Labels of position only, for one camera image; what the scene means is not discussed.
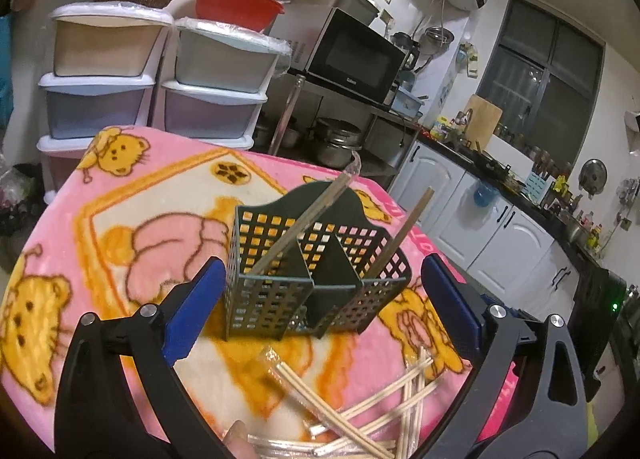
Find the right hand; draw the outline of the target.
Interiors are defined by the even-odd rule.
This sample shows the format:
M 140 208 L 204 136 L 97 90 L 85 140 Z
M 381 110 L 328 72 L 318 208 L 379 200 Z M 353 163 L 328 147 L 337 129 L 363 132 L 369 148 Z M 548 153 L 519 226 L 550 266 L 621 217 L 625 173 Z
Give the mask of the right hand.
M 241 420 L 236 420 L 226 435 L 224 435 L 224 445 L 230 450 L 235 459 L 259 459 L 254 446 L 248 440 L 246 425 Z

